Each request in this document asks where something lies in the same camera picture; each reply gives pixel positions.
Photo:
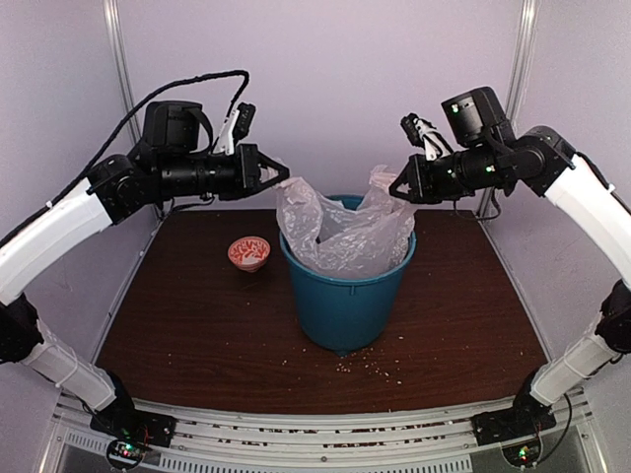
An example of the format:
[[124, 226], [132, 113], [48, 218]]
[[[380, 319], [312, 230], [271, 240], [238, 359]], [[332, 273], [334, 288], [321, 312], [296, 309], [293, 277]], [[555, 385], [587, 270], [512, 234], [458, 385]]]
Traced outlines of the pink plastic trash bag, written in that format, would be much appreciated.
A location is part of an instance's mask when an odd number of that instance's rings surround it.
[[367, 279], [400, 264], [414, 229], [415, 207], [388, 193], [396, 174], [371, 170], [369, 190], [350, 210], [301, 177], [276, 186], [276, 218], [292, 254], [321, 276]]

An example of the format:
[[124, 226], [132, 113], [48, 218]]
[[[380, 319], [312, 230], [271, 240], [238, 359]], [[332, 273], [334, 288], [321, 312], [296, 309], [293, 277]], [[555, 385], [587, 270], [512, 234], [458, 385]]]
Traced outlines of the blue plastic trash bin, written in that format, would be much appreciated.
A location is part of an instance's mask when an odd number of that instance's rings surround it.
[[[355, 210], [364, 196], [330, 197]], [[357, 280], [321, 276], [292, 254], [281, 232], [279, 242], [289, 264], [300, 326], [314, 343], [344, 356], [370, 345], [381, 335], [415, 251], [414, 232], [400, 264], [380, 276]]]

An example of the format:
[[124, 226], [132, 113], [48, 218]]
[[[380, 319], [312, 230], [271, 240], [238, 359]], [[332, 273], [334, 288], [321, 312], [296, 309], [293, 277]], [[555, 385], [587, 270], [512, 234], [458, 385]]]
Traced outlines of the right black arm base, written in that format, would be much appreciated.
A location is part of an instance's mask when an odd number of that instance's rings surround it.
[[513, 467], [535, 468], [552, 456], [566, 436], [545, 451], [541, 434], [557, 423], [550, 405], [541, 404], [527, 393], [516, 396], [507, 409], [486, 411], [471, 419], [478, 446], [498, 443], [504, 459]]

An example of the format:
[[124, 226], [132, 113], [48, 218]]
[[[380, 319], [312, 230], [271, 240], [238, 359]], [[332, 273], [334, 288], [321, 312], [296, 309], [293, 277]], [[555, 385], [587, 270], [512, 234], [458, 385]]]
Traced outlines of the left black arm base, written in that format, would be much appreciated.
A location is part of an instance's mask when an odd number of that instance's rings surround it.
[[134, 469], [153, 446], [169, 447], [172, 443], [176, 418], [138, 410], [128, 397], [115, 398], [102, 410], [91, 408], [85, 401], [82, 407], [91, 416], [90, 428], [112, 437], [105, 448], [105, 459], [115, 471]]

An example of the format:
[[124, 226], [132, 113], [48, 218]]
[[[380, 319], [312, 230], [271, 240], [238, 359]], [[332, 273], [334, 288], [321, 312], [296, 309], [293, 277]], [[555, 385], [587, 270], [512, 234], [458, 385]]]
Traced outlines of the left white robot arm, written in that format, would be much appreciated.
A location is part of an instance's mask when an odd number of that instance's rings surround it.
[[281, 163], [246, 144], [255, 107], [240, 103], [213, 135], [199, 103], [153, 101], [140, 141], [89, 169], [69, 192], [1, 242], [1, 360], [21, 363], [68, 390], [122, 438], [142, 427], [122, 384], [54, 335], [28, 301], [26, 287], [52, 263], [148, 205], [178, 197], [234, 201], [287, 179]]

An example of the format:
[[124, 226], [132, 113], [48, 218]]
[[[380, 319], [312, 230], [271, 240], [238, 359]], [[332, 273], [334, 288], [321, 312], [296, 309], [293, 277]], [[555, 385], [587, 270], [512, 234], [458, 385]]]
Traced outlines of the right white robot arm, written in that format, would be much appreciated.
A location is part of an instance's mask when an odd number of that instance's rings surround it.
[[630, 352], [630, 210], [597, 166], [552, 128], [517, 136], [492, 88], [473, 89], [441, 107], [460, 148], [417, 114], [402, 117], [401, 128], [420, 151], [390, 185], [391, 196], [411, 204], [456, 203], [479, 189], [510, 195], [522, 182], [571, 218], [620, 275], [596, 327], [526, 379], [505, 417], [510, 432], [522, 436], [543, 410]]

